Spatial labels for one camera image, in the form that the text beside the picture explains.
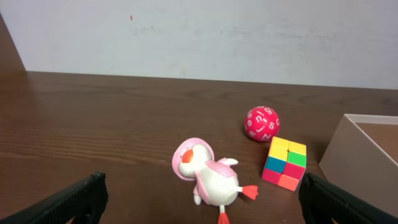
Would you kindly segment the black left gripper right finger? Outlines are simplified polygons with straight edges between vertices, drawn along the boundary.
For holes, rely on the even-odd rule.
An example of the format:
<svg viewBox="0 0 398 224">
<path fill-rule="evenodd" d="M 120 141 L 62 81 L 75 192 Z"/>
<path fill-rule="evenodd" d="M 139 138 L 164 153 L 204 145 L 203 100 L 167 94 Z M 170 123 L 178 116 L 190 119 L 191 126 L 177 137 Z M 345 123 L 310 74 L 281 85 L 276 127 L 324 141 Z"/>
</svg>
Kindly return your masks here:
<svg viewBox="0 0 398 224">
<path fill-rule="evenodd" d="M 397 224 L 397 217 L 313 173 L 303 175 L 298 199 L 306 224 Z"/>
</svg>

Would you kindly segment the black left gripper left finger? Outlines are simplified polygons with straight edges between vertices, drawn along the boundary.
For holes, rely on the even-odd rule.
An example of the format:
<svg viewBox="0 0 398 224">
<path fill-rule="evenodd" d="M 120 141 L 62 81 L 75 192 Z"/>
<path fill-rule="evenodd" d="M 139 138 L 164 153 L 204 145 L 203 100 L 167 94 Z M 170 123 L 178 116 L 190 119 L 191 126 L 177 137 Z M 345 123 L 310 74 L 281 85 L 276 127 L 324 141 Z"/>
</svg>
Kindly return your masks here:
<svg viewBox="0 0 398 224">
<path fill-rule="evenodd" d="M 1 220 L 2 224 L 97 224 L 108 202 L 106 174 L 96 172 Z"/>
</svg>

